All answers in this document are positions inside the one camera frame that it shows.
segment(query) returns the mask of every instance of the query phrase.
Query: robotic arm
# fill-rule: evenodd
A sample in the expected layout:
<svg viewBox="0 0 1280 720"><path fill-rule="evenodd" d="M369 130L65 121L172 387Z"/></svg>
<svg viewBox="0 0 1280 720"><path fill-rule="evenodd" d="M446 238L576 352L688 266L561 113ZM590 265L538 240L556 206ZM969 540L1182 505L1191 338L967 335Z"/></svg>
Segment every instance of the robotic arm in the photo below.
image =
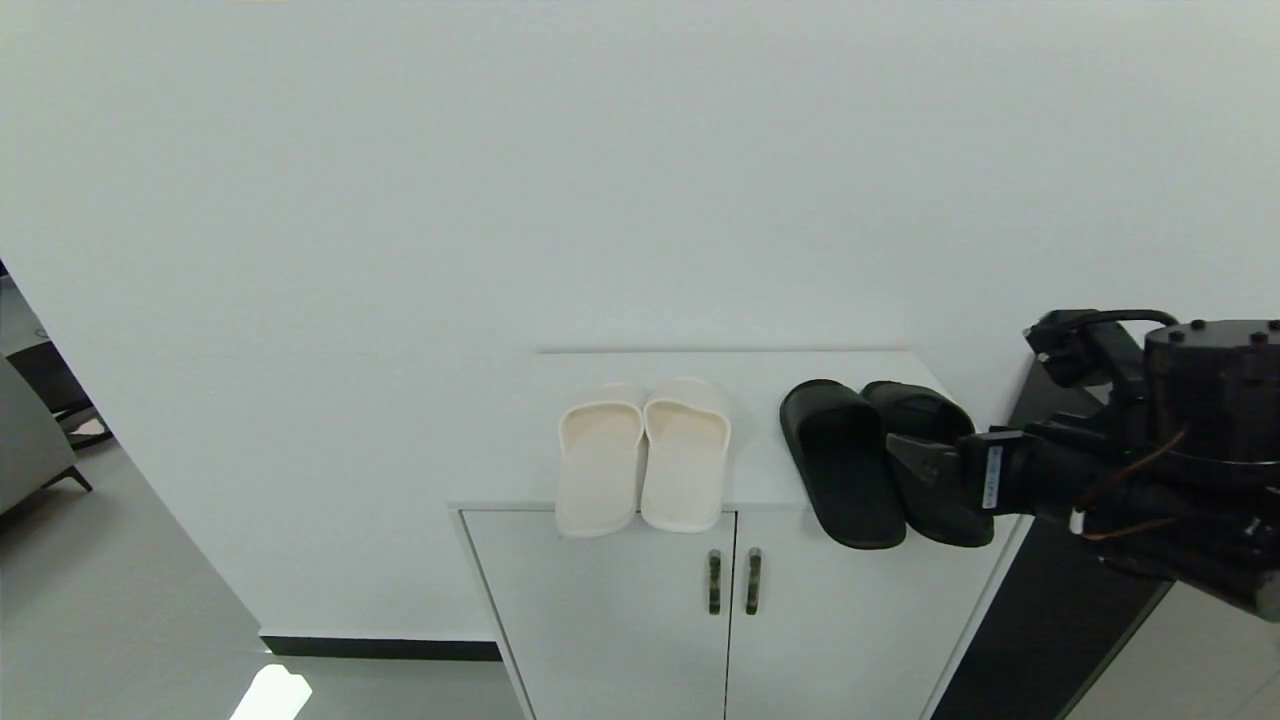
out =
<svg viewBox="0 0 1280 720"><path fill-rule="evenodd" d="M1121 320L1165 327L1139 348ZM975 512L1034 515L1117 569L1280 623L1280 320L1055 310L1024 334L1059 386L1110 383L1107 405L955 446L891 434L888 451Z"/></svg>

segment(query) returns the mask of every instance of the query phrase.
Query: black slipper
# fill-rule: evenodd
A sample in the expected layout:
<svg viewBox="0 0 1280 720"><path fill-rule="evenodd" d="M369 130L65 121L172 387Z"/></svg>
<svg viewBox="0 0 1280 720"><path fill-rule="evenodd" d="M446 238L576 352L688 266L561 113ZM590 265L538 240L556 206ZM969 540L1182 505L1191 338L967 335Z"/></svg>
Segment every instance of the black slipper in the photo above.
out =
<svg viewBox="0 0 1280 720"><path fill-rule="evenodd" d="M863 397L879 411L884 430L895 434L955 443L973 434L973 420L955 402L920 386L892 380L870 383ZM983 547L996 534L991 518L978 515L924 484L897 459L891 457L893 479L906 521L922 536L945 544Z"/></svg>
<svg viewBox="0 0 1280 720"><path fill-rule="evenodd" d="M835 380L809 380L782 401L787 438L809 502L831 539L859 550L906 537L876 409Z"/></svg>

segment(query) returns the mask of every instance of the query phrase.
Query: white slipper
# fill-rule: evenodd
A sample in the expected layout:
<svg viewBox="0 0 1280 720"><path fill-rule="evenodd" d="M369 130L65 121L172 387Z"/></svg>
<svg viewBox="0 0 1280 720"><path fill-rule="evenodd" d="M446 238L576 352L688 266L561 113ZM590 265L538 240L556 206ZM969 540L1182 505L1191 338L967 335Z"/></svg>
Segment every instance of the white slipper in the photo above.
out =
<svg viewBox="0 0 1280 720"><path fill-rule="evenodd" d="M666 380L644 406L644 425L649 469L640 514L662 530L709 530L724 496L728 398L707 380Z"/></svg>
<svg viewBox="0 0 1280 720"><path fill-rule="evenodd" d="M645 392L616 383L584 392L561 416L556 528L594 538L627 527L636 514L644 466Z"/></svg>

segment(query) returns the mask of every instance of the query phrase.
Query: chair leg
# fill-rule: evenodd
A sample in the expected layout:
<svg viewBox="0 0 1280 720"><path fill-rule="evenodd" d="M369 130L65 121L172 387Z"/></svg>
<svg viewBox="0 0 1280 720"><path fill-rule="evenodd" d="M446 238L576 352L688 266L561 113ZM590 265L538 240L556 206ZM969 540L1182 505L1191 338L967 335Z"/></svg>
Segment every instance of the chair leg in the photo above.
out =
<svg viewBox="0 0 1280 720"><path fill-rule="evenodd" d="M77 468L76 465L72 465L70 468L63 470L61 473L58 473L56 475L54 475L54 479L40 486L40 488L44 489L47 487L52 487L58 482L65 480L67 478L76 480L76 484L84 488L84 492L93 492L93 486L88 484L88 480L84 479L84 475L79 471L79 468Z"/></svg>
<svg viewBox="0 0 1280 720"><path fill-rule="evenodd" d="M88 480L84 479L84 474L81 473L79 468L76 465L67 469L67 477L76 480L76 484L84 488L84 492L93 492L93 486L88 484Z"/></svg>

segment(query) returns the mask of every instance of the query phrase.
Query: white cabinet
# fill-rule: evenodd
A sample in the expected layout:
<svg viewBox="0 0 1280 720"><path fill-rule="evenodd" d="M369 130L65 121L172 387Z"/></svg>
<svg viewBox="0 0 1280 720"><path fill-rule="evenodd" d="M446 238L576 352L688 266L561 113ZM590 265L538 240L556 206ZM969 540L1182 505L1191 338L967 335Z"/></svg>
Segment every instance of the white cabinet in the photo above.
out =
<svg viewBox="0 0 1280 720"><path fill-rule="evenodd" d="M759 597L748 614L753 551ZM808 511L740 512L730 720L920 716L974 614L1000 546L908 533L891 550L832 542Z"/></svg>
<svg viewBox="0 0 1280 720"><path fill-rule="evenodd" d="M730 396L724 512L707 533L562 539L556 423L584 387L707 378ZM800 382L896 379L937 388L909 352L648 352L536 356L512 398L503 477L451 503L494 637L530 720L918 720L977 630L1024 525L984 548L908 532L859 551L818 527L777 413ZM504 429L495 425L498 430ZM751 551L759 551L755 610ZM721 557L721 609L708 557Z"/></svg>
<svg viewBox="0 0 1280 720"><path fill-rule="evenodd" d="M733 514L707 533L636 519L591 541L550 512L465 512L512 662L538 717L724 716ZM712 612L708 557L722 559Z"/></svg>
<svg viewBox="0 0 1280 720"><path fill-rule="evenodd" d="M557 537L552 511L461 518L539 720L915 720L997 553L914 533L850 550L809 511L724 512L700 534L637 518L590 541Z"/></svg>

